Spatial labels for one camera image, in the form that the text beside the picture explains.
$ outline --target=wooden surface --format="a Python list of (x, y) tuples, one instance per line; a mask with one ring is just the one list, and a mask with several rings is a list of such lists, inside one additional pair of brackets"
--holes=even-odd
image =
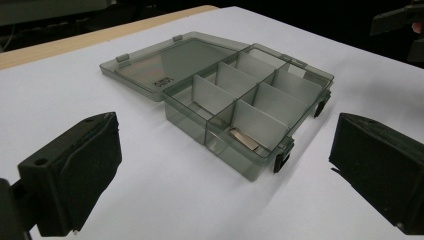
[(58, 54), (74, 51), (110, 39), (122, 37), (134, 32), (142, 31), (158, 25), (171, 22), (194, 14), (217, 9), (215, 6), (204, 5), (174, 13), (161, 15), (133, 23), (128, 23), (92, 33), (39, 44), (27, 48), (17, 49), (0, 54), (0, 69), (5, 69)]

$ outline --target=plastic storage box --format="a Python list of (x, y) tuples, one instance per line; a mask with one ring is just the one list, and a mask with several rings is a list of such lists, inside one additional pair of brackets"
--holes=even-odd
[(251, 181), (278, 172), (293, 133), (330, 98), (333, 76), (260, 44), (199, 32), (102, 63), (103, 74), (153, 101), (166, 117)]

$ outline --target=black object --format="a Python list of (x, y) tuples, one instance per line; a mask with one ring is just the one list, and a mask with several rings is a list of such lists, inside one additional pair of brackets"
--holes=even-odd
[(11, 187), (0, 179), (0, 239), (80, 231), (121, 160), (116, 114), (82, 120), (21, 162)]
[(330, 162), (404, 234), (424, 234), (424, 145), (379, 122), (341, 113)]
[[(374, 17), (371, 26), (371, 35), (400, 29), (405, 24), (416, 22), (424, 23), (424, 0), (412, 0), (411, 4)], [(419, 39), (415, 40), (407, 58), (409, 62), (424, 62), (424, 29)]]

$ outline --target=box lid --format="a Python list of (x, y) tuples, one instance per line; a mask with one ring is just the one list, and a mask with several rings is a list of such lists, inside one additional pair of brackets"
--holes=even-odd
[(153, 101), (190, 75), (222, 61), (248, 44), (199, 32), (189, 32), (148, 48), (102, 63), (103, 74), (119, 80)]

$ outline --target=transparent plastic box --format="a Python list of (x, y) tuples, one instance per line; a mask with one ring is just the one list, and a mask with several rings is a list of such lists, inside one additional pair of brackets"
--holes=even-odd
[(199, 32), (124, 54), (102, 72), (153, 101), (166, 118), (255, 181), (270, 164), (280, 171), (293, 133), (317, 117), (333, 76), (260, 44)]

